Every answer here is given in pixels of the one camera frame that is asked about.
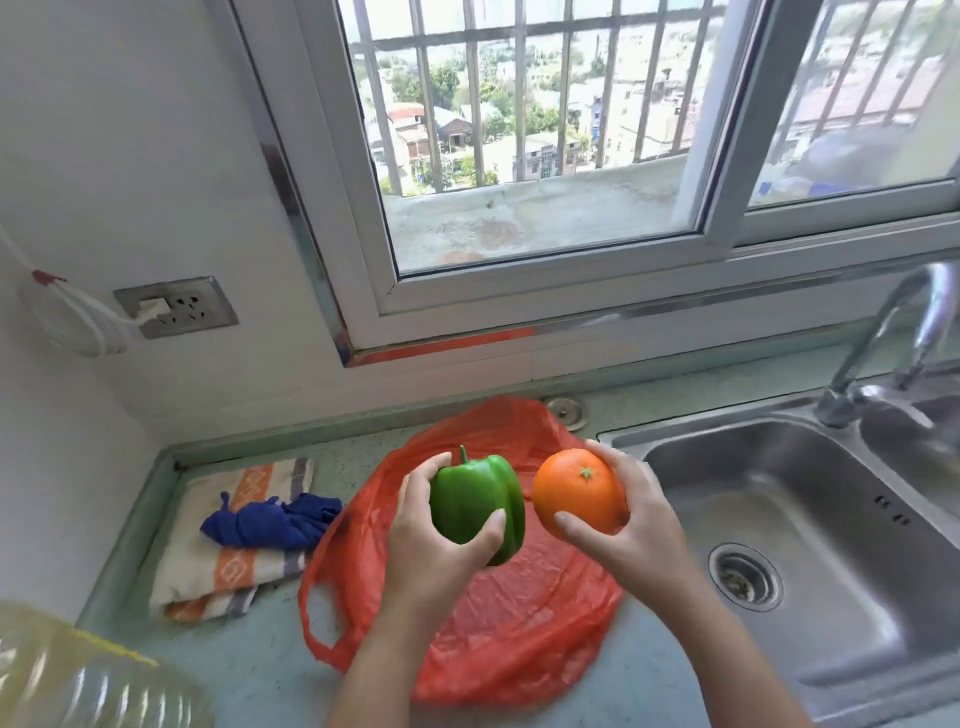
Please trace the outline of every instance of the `window ledge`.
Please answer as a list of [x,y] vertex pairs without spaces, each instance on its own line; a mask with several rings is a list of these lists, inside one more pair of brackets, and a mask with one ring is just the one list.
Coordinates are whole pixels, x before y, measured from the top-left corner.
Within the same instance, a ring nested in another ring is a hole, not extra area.
[[[383,196],[401,273],[681,231],[686,154],[546,180]],[[590,239],[584,230],[591,231]]]

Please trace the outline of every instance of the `faucet handle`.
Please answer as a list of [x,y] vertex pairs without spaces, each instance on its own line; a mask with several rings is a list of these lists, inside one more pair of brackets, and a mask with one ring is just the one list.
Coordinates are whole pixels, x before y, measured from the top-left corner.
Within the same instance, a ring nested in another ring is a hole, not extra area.
[[933,422],[908,400],[903,392],[879,384],[855,384],[851,388],[851,400],[857,407],[885,404],[895,407],[924,429],[933,429]]

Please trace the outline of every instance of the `sink basin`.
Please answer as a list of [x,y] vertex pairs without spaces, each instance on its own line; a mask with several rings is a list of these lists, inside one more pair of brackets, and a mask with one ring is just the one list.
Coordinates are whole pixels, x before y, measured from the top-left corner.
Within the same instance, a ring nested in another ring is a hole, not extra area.
[[960,396],[917,403],[934,423],[925,429],[896,409],[860,423],[867,447],[924,497],[960,518]]
[[[957,389],[924,412],[960,418]],[[958,699],[960,531],[904,482],[934,487],[924,433],[907,437],[896,411],[862,438],[823,427],[813,395],[599,439],[651,465],[704,571],[815,721],[862,728]]]

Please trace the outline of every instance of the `blue rag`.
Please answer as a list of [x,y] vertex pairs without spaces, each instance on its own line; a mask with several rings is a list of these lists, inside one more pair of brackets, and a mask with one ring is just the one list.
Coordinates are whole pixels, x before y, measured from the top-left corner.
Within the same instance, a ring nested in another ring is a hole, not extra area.
[[339,498],[301,493],[290,503],[248,503],[236,513],[229,509],[230,494],[220,494],[223,505],[200,526],[205,536],[220,546],[237,548],[279,548],[309,551],[314,548],[344,509]]

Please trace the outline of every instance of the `plastic bottle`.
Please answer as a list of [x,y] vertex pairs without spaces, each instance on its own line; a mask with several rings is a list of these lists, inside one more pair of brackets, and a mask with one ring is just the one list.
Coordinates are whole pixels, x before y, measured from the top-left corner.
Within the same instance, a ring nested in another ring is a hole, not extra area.
[[210,728],[186,675],[33,607],[0,600],[3,728]]

